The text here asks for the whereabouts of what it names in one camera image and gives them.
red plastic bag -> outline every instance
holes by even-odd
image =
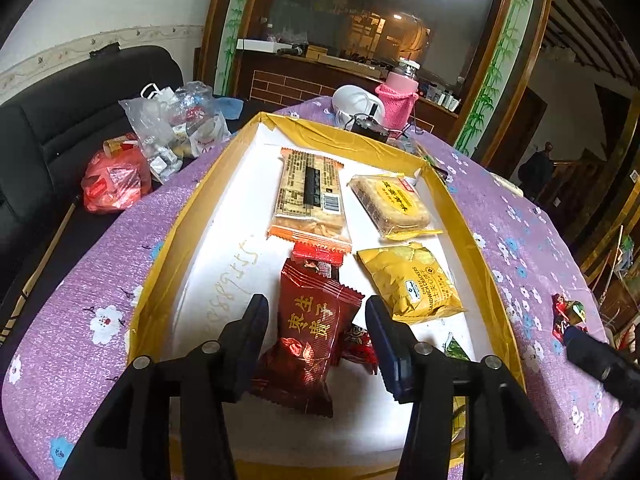
[[[89,162],[81,185],[89,213],[120,211],[151,192],[151,171],[137,147],[113,158],[100,150]]]

pink knitted bottle holder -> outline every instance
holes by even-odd
[[[383,126],[390,130],[402,130],[409,121],[411,110],[418,100],[418,94],[399,94],[382,83],[376,88],[376,94],[385,105],[385,123]],[[389,137],[395,139],[399,134],[392,132]]]

sofa backrest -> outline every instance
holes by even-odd
[[[0,298],[25,254],[57,227],[102,142],[122,131],[118,104],[150,82],[182,85],[158,46],[108,48],[0,106]]]

metal screw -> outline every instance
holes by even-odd
[[[484,364],[491,368],[491,370],[497,370],[502,366],[502,361],[500,361],[500,358],[498,356],[489,355],[484,360]]]
[[[146,355],[141,355],[140,357],[136,357],[133,360],[133,367],[136,370],[142,370],[142,368],[146,368],[149,366],[151,359],[149,359]]]
[[[418,352],[418,354],[420,355],[429,355],[431,352],[433,352],[433,346],[431,346],[429,343],[424,342],[424,341],[418,341],[415,345],[414,345],[414,350],[416,352]]]
[[[220,343],[217,341],[207,341],[202,345],[202,352],[205,354],[215,354],[220,351]]]

glass window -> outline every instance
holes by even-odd
[[[452,88],[466,77],[492,0],[272,0],[275,34],[306,34],[329,54],[422,66],[420,75]]]

